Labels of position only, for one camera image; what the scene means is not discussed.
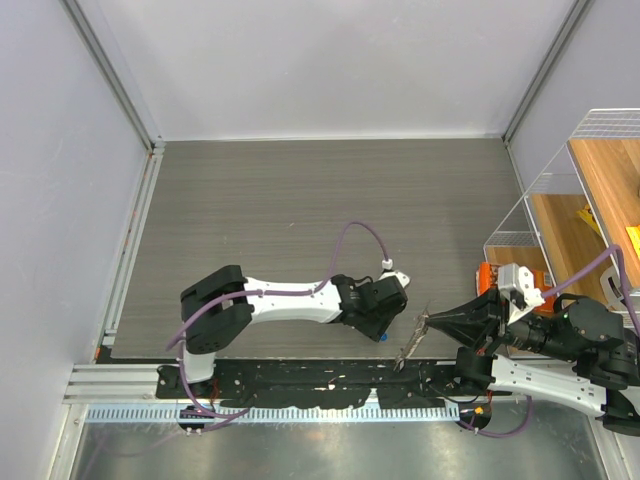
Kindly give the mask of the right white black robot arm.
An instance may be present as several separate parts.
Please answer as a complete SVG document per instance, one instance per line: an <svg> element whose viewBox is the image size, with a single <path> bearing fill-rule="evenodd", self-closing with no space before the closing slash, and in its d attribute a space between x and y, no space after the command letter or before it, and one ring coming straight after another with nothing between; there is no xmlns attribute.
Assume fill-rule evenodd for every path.
<svg viewBox="0 0 640 480"><path fill-rule="evenodd" d="M543 399L639 434L639 337L621 315L587 296L568 294L549 314L516 321L514 305L491 288L429 316L428 327L456 340L452 380L466 394L501 391Z"/></svg>

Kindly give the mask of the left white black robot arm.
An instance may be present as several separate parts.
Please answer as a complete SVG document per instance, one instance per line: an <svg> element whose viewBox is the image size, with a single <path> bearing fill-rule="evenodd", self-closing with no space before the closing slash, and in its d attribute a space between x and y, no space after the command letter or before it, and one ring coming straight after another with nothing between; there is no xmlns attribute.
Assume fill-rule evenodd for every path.
<svg viewBox="0 0 640 480"><path fill-rule="evenodd" d="M213 387L215 356L252 325L308 321L341 324L374 342L408 303L410 277L385 270L376 280L334 275L315 283L277 283L228 265L183 290L183 326L169 341L180 347L179 386L194 398Z"/></svg>

